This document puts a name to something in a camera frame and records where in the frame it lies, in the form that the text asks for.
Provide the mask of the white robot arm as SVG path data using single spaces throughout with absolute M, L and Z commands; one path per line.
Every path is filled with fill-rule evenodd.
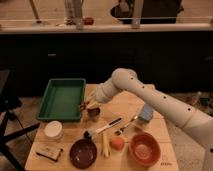
M 130 92 L 182 129 L 204 148 L 213 147 L 213 117 L 142 83 L 135 71 L 118 68 L 86 98 L 87 109 L 110 102 L 122 91 Z

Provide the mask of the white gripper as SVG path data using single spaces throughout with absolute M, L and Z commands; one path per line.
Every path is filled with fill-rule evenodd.
M 92 90 L 85 98 L 85 101 L 88 102 L 87 109 L 92 110 L 99 108 L 100 103 L 108 103 L 117 93 L 118 89 L 111 80 L 107 80 L 106 82 L 99 84 L 95 88 L 95 91 Z

